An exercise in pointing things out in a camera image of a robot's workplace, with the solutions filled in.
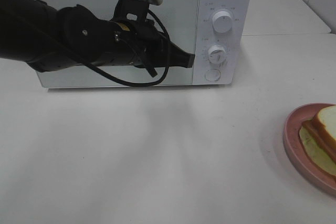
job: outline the white microwave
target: white microwave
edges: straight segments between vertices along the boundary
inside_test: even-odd
[[[60,9],[77,4],[88,8],[100,19],[113,15],[118,0],[42,0]],[[150,6],[166,27],[170,40],[195,55],[190,68],[171,67],[160,84],[203,85],[232,82],[239,53],[249,0],[163,0]],[[130,82],[151,82],[160,77],[164,68],[156,68],[152,78],[144,69],[134,66],[105,66],[102,70]],[[52,72],[38,72],[43,87],[81,88],[118,87],[84,66]]]

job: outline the plate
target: plate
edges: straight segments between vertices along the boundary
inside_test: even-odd
[[[332,105],[334,104],[312,103],[298,107],[292,111],[285,122],[283,139],[287,156],[302,176],[326,193],[336,196],[335,179],[323,173],[311,161],[306,155],[299,136],[299,130],[303,121],[311,119],[318,111]]]

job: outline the round button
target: round button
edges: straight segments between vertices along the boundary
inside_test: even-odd
[[[221,45],[213,45],[208,49],[209,61],[212,64],[221,64],[226,59],[227,49]]]
[[[232,28],[233,14],[228,10],[220,10],[212,16],[212,26],[218,33],[226,33]]]
[[[207,81],[218,81],[220,79],[221,72],[217,69],[211,69],[205,73],[205,79]]]

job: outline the white countertop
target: white countertop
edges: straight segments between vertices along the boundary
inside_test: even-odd
[[[292,166],[296,107],[336,103],[336,35],[245,36],[229,86],[46,90],[0,60],[0,222],[334,224]]]
[[[250,0],[243,34],[327,34],[330,31],[302,0]]]

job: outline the power dial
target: power dial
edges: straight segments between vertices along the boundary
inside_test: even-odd
[[[219,10],[212,15],[212,26],[220,34],[232,28],[233,14],[226,9]]]
[[[226,60],[227,48],[220,45],[213,45],[208,49],[209,61],[212,64],[221,64]]]

